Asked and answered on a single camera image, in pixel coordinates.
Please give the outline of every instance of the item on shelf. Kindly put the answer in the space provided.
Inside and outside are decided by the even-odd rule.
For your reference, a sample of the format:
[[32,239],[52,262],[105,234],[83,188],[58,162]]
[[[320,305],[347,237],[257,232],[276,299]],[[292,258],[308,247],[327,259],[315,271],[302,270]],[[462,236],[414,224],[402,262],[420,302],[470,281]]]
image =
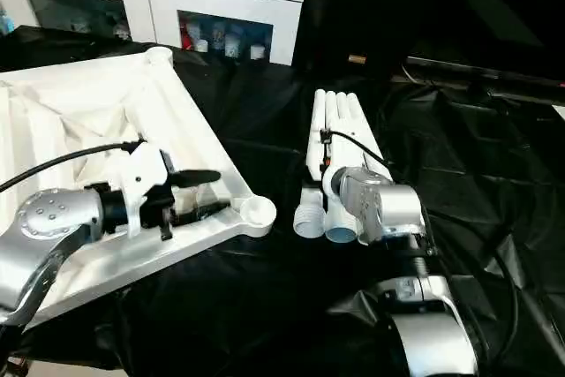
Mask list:
[[226,23],[224,21],[216,21],[212,25],[212,49],[223,50],[226,39]]
[[186,25],[186,32],[190,35],[192,43],[197,43],[202,38],[200,24],[198,22],[188,22]]
[[240,57],[241,37],[239,35],[233,33],[226,35],[225,55],[226,57]]
[[186,24],[181,22],[180,25],[180,41],[183,50],[192,50],[192,40],[186,31]]
[[89,34],[92,32],[90,28],[90,22],[88,22],[88,19],[80,16],[72,19],[71,31],[74,31],[75,33],[83,33],[83,34]]
[[6,15],[6,12],[0,8],[0,34],[6,35],[14,31],[13,21]]
[[265,58],[265,46],[262,44],[253,44],[249,49],[249,58],[252,61]]
[[130,34],[130,28],[128,27],[126,22],[120,22],[114,26],[112,30],[114,37],[122,40],[131,40],[132,35]]
[[208,52],[208,41],[200,39],[196,42],[196,51],[201,53]]

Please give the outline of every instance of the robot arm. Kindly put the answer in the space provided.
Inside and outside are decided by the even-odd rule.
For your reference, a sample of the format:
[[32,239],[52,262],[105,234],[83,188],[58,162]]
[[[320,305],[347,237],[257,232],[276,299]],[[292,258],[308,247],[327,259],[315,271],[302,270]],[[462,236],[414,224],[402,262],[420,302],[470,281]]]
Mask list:
[[0,237],[0,324],[25,326],[64,261],[102,236],[95,190],[38,192],[26,200]]
[[121,190],[111,191],[107,183],[77,191],[49,189],[19,207],[0,236],[0,326],[23,329],[63,263],[116,226],[128,224],[127,237],[135,237],[143,222],[145,228],[159,227],[163,241],[172,238],[177,216],[171,187],[214,182],[220,173],[175,172],[163,152],[144,142],[124,160],[120,177]]
[[[377,330],[391,346],[382,360],[392,362],[401,375],[475,375],[475,353],[448,282],[438,267],[430,267],[437,265],[435,246],[426,234],[417,193],[408,185],[396,185],[386,167],[332,131],[382,155],[354,94],[316,92],[307,162],[313,181],[328,199],[323,227],[332,239],[332,227],[350,222],[344,214],[336,215],[343,223],[331,216],[335,212],[330,206],[338,205],[358,220],[358,242],[379,252],[378,260],[386,264],[376,284]],[[314,197],[305,197],[303,189],[302,199]],[[313,204],[297,208],[295,228],[297,222],[303,224],[297,218],[302,219],[305,210],[313,210]]]

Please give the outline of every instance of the black tablecloth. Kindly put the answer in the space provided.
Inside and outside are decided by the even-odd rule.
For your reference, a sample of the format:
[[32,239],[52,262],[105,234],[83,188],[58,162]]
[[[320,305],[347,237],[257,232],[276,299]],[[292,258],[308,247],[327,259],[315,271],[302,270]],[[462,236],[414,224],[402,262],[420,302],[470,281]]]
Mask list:
[[[0,39],[0,71],[150,46],[22,27]],[[565,125],[553,109],[474,89],[310,81],[285,66],[237,66],[177,49],[174,61],[249,186],[276,204],[273,230],[233,238],[41,324],[20,354],[136,376],[386,375],[375,355],[386,341],[373,331],[374,256],[291,228],[313,93],[324,87],[358,94],[384,155],[432,211],[458,300],[476,315],[492,355],[508,325],[509,294],[474,233],[501,246],[520,287],[520,321],[495,371],[563,374]]]

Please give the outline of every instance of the bottle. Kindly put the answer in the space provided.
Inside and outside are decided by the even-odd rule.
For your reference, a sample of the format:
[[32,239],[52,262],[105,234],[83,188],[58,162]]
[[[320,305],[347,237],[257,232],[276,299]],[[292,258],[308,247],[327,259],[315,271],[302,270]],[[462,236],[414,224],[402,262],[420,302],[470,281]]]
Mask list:
[[196,51],[201,53],[208,52],[208,41],[205,39],[200,39],[196,43]]
[[265,57],[265,46],[262,44],[253,44],[249,49],[249,58],[252,61],[263,59]]
[[224,21],[216,21],[212,25],[212,49],[223,50],[226,39],[226,23]]
[[229,33],[226,35],[225,46],[226,57],[238,58],[241,55],[241,37],[237,34]]

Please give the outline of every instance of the floor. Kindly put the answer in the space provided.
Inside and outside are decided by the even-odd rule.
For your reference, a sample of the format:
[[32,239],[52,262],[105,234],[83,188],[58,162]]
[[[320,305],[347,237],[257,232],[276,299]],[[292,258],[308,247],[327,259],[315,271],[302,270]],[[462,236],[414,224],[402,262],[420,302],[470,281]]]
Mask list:
[[29,370],[28,377],[127,377],[121,370],[104,371],[87,366],[63,366],[49,362],[35,361]]

